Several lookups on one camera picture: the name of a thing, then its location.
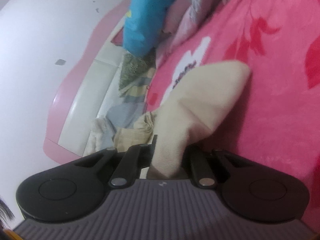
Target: headboard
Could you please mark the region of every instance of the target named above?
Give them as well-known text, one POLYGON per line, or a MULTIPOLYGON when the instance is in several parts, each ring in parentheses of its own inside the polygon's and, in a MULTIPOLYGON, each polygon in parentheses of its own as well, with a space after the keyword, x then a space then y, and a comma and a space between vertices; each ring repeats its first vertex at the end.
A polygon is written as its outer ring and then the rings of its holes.
POLYGON ((124 25, 129 0, 108 12, 94 29, 76 66, 61 83, 48 114, 44 152, 59 164, 83 156, 92 121, 118 95, 124 49, 111 43, 124 25))

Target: black hair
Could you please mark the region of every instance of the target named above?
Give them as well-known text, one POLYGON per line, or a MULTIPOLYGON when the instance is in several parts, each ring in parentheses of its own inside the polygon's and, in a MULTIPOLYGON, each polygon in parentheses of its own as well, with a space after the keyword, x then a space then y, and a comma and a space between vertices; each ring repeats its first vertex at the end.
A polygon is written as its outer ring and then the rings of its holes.
POLYGON ((4 203, 4 201, 0 198, 0 229, 3 229, 4 225, 8 222, 8 220, 12 220, 13 218, 13 213, 4 203))

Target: yellow object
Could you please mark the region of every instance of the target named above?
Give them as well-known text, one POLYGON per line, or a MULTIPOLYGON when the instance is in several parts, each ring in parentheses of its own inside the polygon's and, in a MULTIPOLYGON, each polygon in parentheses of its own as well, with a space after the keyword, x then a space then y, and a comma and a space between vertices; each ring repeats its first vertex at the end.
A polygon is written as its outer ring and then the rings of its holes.
POLYGON ((131 18, 131 10, 127 11, 127 13, 125 14, 128 18, 131 18))
POLYGON ((12 240, 23 240, 20 236, 18 236, 15 232, 11 230, 4 230, 4 232, 12 239, 12 240))

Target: white patch on blanket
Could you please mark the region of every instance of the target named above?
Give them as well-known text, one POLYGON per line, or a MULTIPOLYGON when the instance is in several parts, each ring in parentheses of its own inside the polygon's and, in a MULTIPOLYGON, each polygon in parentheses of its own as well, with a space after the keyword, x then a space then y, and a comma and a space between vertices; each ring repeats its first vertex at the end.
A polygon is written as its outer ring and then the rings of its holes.
POLYGON ((181 60, 179 61, 179 63, 177 64, 177 66, 174 70, 174 73, 172 75, 171 84, 168 86, 167 90, 165 91, 160 105, 162 105, 167 100, 170 92, 173 89, 173 86, 175 85, 175 81, 179 77, 180 73, 182 73, 184 71, 184 69, 187 65, 192 64, 194 61, 196 61, 195 67, 199 67, 199 65, 204 57, 204 54, 210 44, 210 41, 211 41, 210 37, 203 37, 199 47, 196 48, 196 50, 193 54, 191 54, 191 50, 188 50, 182 56, 181 60))

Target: gray diamond-shaped spot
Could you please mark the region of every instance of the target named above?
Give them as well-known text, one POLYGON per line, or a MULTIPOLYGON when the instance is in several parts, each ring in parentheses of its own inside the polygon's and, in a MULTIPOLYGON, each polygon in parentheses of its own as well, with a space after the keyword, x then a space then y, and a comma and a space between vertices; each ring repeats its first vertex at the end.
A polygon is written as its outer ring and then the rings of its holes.
POLYGON ((56 65, 63 66, 66 63, 64 59, 58 59, 56 65))

